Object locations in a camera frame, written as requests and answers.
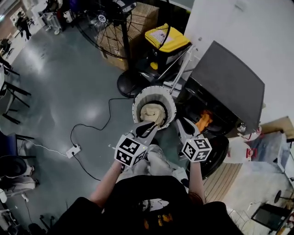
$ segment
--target white wall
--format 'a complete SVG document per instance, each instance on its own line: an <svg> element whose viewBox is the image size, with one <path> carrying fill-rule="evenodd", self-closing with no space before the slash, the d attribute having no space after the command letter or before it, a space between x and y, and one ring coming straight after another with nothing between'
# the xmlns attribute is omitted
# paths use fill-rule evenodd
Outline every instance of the white wall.
<svg viewBox="0 0 294 235"><path fill-rule="evenodd" d="M198 58L215 40L263 80L262 123L284 116L294 122L294 3L242 0L246 5L242 11L236 2L195 0L185 35L197 46Z"/></svg>

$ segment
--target fan base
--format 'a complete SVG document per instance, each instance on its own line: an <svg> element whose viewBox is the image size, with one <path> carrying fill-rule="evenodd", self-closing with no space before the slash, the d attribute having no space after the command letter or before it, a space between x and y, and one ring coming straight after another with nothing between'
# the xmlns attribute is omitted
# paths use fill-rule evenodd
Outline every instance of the fan base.
<svg viewBox="0 0 294 235"><path fill-rule="evenodd" d="M120 94L127 98L134 98L149 85L150 82L136 70L123 72L117 81Z"/></svg>

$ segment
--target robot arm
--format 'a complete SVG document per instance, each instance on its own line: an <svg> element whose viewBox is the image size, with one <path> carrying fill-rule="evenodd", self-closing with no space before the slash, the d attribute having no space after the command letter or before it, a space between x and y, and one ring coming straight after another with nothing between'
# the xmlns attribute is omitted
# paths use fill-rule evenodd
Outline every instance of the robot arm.
<svg viewBox="0 0 294 235"><path fill-rule="evenodd" d="M158 126L154 122L141 122L133 126L130 132L122 135L115 148L114 159L132 167L144 159Z"/></svg>
<svg viewBox="0 0 294 235"><path fill-rule="evenodd" d="M207 138L200 134L197 126L185 117L175 120L179 138L185 155L191 162L203 162L208 158L212 148Z"/></svg>

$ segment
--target person in background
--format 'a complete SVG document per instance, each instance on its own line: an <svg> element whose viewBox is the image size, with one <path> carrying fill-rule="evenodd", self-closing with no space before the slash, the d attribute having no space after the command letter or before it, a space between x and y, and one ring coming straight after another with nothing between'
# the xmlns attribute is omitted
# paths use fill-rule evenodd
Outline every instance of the person in background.
<svg viewBox="0 0 294 235"><path fill-rule="evenodd" d="M29 40L30 36L32 36L32 35L31 35L31 33L30 33L29 29L28 29L27 19L24 19L22 17L22 13L21 12L19 12L17 14L17 16L18 16L18 19L17 19L17 23L16 23L15 26L17 27L17 29L19 31L21 31L21 33L22 33L22 31L25 31L26 32L26 36L27 36L27 40Z"/></svg>
<svg viewBox="0 0 294 235"><path fill-rule="evenodd" d="M205 204L200 163L191 163L188 193L168 175L117 182L121 168L114 161L91 196L78 198L48 235L242 234L224 203Z"/></svg>
<svg viewBox="0 0 294 235"><path fill-rule="evenodd" d="M9 52L11 45L8 42L8 39L2 39L0 42L0 49L3 49L3 52L6 54Z"/></svg>

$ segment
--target black and white marker cube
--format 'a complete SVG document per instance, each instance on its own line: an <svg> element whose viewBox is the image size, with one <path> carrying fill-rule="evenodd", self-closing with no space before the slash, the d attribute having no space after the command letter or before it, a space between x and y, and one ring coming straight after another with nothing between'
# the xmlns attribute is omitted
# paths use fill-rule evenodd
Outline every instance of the black and white marker cube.
<svg viewBox="0 0 294 235"><path fill-rule="evenodd" d="M128 167L132 167L145 158L146 152L147 147L145 145L122 135L116 145L114 159Z"/></svg>
<svg viewBox="0 0 294 235"><path fill-rule="evenodd" d="M182 148L183 154L191 162L203 162L207 159L212 148L207 138L187 139Z"/></svg>

